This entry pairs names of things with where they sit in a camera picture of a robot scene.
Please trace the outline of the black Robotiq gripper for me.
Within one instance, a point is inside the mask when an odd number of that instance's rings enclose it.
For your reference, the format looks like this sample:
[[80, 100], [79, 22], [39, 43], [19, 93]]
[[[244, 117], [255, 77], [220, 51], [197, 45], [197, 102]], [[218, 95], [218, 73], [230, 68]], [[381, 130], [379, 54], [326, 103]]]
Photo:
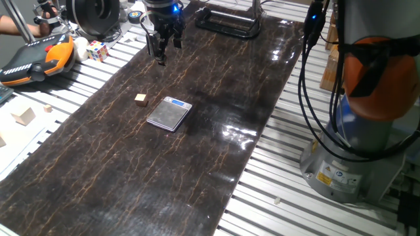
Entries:
[[182, 13], [164, 15], [158, 12], [146, 12], [148, 18], [154, 25], [154, 31], [146, 34], [148, 54], [153, 57], [159, 65], [165, 66], [165, 48], [168, 39], [173, 36], [175, 48], [182, 48], [182, 36], [186, 27]]

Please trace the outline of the person's hand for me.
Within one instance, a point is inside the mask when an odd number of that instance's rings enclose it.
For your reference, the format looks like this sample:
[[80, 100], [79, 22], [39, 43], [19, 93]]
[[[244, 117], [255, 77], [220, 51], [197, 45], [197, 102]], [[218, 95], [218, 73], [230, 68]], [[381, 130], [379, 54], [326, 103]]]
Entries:
[[[52, 6], [51, 8], [55, 15], [57, 15], [58, 11], [56, 7]], [[49, 12], [43, 11], [42, 17], [45, 19], [49, 19], [51, 18], [51, 14]], [[48, 24], [47, 22], [42, 22], [38, 26], [35, 26], [35, 29], [32, 31], [32, 33], [35, 38], [42, 38], [50, 35], [51, 31], [52, 29], [50, 27], [50, 24]]]

